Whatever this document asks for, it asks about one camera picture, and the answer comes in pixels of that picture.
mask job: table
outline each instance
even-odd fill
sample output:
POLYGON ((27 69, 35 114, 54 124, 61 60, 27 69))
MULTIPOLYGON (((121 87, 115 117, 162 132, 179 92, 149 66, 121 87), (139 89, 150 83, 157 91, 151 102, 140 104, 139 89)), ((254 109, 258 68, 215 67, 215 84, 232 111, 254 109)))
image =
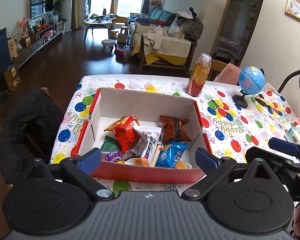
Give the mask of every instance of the table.
POLYGON ((85 33, 85 35, 84 35, 84 43, 86 42, 86 38, 87 38, 87 34, 88 34, 88 29, 92 29, 92 32, 93 32, 93 29, 94 28, 96 28, 97 26, 101 26, 101 25, 103 25, 103 26, 106 26, 107 27, 107 29, 108 29, 108 37, 109 37, 109 39, 110 39, 110 34, 109 34, 109 32, 110 32, 110 30, 112 30, 113 29, 113 27, 112 27, 112 20, 114 20, 115 18, 112 18, 112 19, 110 19, 110 20, 102 20, 100 23, 99 22, 97 22, 97 20, 92 20, 92 19, 86 19, 86 20, 84 20, 84 24, 85 24, 85 26, 86 26, 86 33, 85 33))
MULTIPOLYGON (((297 118, 288 103, 271 85, 266 84, 260 92, 273 107, 268 110, 252 96, 246 96, 247 109, 236 106, 232 101, 232 96, 240 95, 239 86, 207 81, 201 95, 193 98, 185 92, 187 82, 186 78, 147 75, 84 76, 59 128, 50 162, 59 163, 60 160, 70 157, 70 152, 78 141, 83 122, 89 117, 91 97, 99 87, 139 90, 195 99, 200 110, 203 132, 208 135, 212 153, 219 158, 229 156, 239 163, 244 163, 247 149, 257 146, 295 160, 292 156, 276 152, 268 147, 270 138, 283 139, 285 132, 297 124, 297 118), (84 103, 87 104, 85 110, 76 111, 80 108, 76 106, 84 103), (68 140, 60 141, 59 135, 65 131, 68 133, 68 130, 71 132, 68 140)), ((110 189, 114 183, 122 183, 120 185, 123 190, 178 190, 179 193, 192 185, 123 183, 106 179, 98 179, 98 182, 110 189)))

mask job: blue snack bag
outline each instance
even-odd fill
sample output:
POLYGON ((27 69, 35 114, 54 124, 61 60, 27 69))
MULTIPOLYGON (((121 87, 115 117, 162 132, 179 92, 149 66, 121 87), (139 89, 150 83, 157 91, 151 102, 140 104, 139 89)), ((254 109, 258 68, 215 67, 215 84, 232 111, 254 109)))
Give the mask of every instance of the blue snack bag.
POLYGON ((180 161, 188 143, 169 142, 160 152, 156 167, 173 168, 180 161))

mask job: person's hand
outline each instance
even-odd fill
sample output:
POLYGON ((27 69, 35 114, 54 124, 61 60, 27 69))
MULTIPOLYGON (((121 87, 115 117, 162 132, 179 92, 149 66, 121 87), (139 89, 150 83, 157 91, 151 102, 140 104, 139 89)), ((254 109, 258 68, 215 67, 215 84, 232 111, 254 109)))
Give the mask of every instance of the person's hand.
POLYGON ((293 233, 292 236, 300 236, 300 205, 297 206, 294 212, 294 224, 293 224, 293 233))

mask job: tv cabinet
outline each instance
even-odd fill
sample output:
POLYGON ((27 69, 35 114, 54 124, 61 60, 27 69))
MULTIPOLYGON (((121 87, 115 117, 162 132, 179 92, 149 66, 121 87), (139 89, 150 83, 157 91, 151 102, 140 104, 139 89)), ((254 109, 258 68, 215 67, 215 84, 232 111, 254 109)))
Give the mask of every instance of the tv cabinet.
POLYGON ((36 36, 36 42, 32 43, 29 46, 26 46, 21 51, 18 52, 18 57, 15 57, 12 59, 13 66, 19 69, 28 59, 30 59, 37 51, 42 49, 44 46, 46 46, 50 41, 52 41, 54 38, 62 35, 63 31, 63 21, 59 21, 56 24, 50 25, 49 28, 35 32, 34 35, 36 36), (52 29, 55 27, 55 30, 57 34, 53 36, 52 38, 45 38, 43 36, 43 33, 47 30, 52 29))

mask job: red cardboard box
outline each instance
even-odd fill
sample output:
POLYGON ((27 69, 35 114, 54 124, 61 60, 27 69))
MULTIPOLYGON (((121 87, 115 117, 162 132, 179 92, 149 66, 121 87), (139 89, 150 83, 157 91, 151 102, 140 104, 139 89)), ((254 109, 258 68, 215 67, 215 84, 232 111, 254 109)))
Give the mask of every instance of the red cardboard box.
POLYGON ((182 161, 190 163, 192 169, 167 169, 132 166, 101 162, 92 177, 143 183, 195 183, 204 176, 195 163, 198 147, 206 147, 202 134, 202 123, 196 101, 164 94, 114 88, 98 89, 90 107, 90 118, 85 121, 78 144, 72 154, 84 155, 91 149, 101 148, 105 136, 114 138, 113 132, 104 129, 123 116, 134 114, 141 126, 162 127, 160 115, 188 118, 184 126, 192 143, 183 153, 182 161))

